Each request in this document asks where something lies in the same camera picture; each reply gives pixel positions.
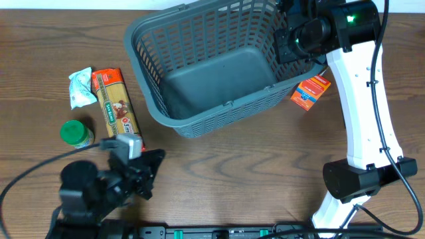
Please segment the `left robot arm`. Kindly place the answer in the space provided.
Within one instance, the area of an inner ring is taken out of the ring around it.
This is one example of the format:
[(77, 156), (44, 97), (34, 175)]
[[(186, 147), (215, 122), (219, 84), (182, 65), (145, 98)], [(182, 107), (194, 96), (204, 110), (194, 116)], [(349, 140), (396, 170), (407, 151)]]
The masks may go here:
[(139, 238), (138, 229), (121, 220), (107, 220), (113, 210), (137, 195), (152, 197), (153, 182), (165, 158), (163, 149), (138, 153), (134, 158), (122, 149), (110, 151), (109, 169), (98, 170), (91, 161), (68, 164), (60, 173), (63, 213), (52, 216), (47, 238)]

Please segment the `orange spaghetti packet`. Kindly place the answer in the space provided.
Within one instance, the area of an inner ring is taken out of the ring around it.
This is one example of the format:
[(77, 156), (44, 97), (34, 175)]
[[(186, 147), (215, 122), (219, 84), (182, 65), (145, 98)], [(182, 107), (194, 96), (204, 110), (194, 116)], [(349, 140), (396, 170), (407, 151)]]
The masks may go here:
[(108, 136), (132, 133), (142, 138), (121, 70), (97, 70), (92, 73), (92, 84), (104, 115)]

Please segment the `grey plastic basket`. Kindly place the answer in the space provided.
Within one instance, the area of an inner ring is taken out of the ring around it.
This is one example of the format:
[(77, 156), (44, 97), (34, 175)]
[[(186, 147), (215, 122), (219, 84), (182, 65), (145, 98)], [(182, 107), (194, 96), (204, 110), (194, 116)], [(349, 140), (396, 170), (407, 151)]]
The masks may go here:
[(277, 62), (284, 28), (273, 1), (196, 1), (136, 19), (124, 47), (151, 117), (195, 138), (274, 107), (323, 70), (322, 56)]

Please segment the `orange medicine box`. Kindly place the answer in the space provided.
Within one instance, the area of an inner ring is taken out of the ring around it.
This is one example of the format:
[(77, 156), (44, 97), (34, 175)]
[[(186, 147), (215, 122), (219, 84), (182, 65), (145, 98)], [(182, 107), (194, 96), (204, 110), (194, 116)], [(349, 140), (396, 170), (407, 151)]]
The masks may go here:
[(290, 100), (305, 111), (309, 111), (330, 85), (330, 81), (322, 76), (316, 75), (300, 82)]

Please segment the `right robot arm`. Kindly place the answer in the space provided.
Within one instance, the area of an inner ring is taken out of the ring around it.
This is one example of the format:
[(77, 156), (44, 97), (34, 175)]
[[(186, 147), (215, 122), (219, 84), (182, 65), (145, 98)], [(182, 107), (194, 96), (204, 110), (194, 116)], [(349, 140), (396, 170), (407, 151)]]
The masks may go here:
[(323, 166), (327, 193), (303, 234), (314, 238), (402, 238), (405, 231), (381, 222), (380, 230), (350, 221), (383, 187), (407, 184), (417, 162), (405, 157), (394, 134), (382, 73), (388, 21), (372, 1), (277, 1), (287, 27), (274, 33), (279, 64), (325, 57), (341, 101), (347, 156)]

